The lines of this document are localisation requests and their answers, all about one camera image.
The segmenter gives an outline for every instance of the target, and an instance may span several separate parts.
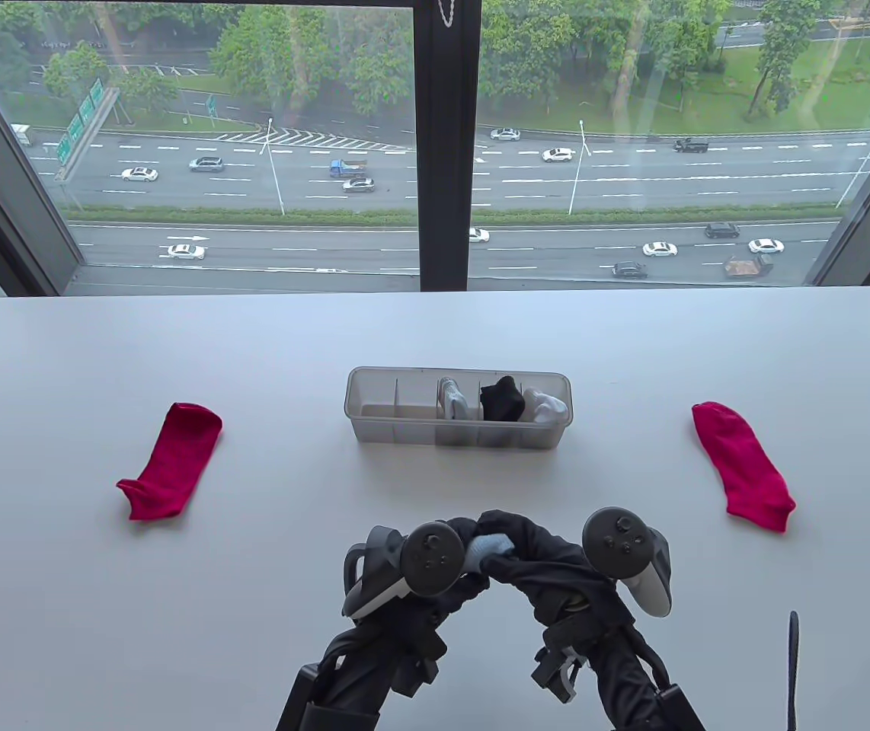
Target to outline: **blue truck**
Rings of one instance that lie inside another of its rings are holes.
[[[330,163],[330,177],[358,177],[367,168],[367,160],[333,160]]]

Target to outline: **truck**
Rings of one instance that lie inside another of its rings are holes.
[[[367,160],[333,160],[330,163],[330,177],[359,177],[367,168]]]
[[[709,142],[705,139],[692,139],[692,137],[683,137],[677,139],[672,145],[672,149],[676,152],[705,152],[709,149]]]
[[[757,254],[755,257],[734,255],[728,258],[723,268],[729,279],[756,279],[773,268],[773,259],[769,254]]]
[[[31,126],[11,125],[11,132],[14,133],[14,138],[18,140],[18,144],[24,147],[31,147],[35,144],[35,135],[32,133]]]

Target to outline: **sock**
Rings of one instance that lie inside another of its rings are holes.
[[[438,381],[438,401],[442,407],[443,419],[469,419],[469,402],[465,399],[459,384],[446,376]]]
[[[529,386],[523,389],[523,400],[526,401],[526,411],[520,421],[532,421],[535,424],[559,424],[567,421],[567,404],[557,397],[544,394],[539,388]]]
[[[491,535],[477,535],[472,539],[469,547],[465,550],[465,563],[462,565],[462,573],[483,572],[483,560],[490,556],[504,556],[516,546],[505,533],[493,533]]]
[[[767,530],[787,532],[787,516],[797,503],[750,425],[730,407],[716,401],[694,405],[692,421],[699,441],[723,480],[728,514]]]
[[[519,421],[526,408],[526,401],[511,375],[499,379],[495,386],[481,387],[479,400],[483,404],[484,421]]]
[[[136,480],[117,483],[131,503],[132,521],[180,515],[222,432],[222,419],[196,404],[172,404],[150,461]]]

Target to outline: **road median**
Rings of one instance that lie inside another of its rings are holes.
[[[257,226],[415,227],[414,209],[177,209],[167,206],[60,206],[69,222],[164,223]],[[688,206],[663,209],[577,210],[572,215],[553,209],[474,210],[474,226],[572,226],[581,224],[672,224],[700,222],[813,222],[839,219],[845,206],[795,204],[774,206]]]

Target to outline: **black sock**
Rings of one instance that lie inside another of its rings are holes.
[[[484,421],[519,421],[526,408],[523,394],[511,375],[499,379],[495,386],[481,387],[479,401],[483,404]]]

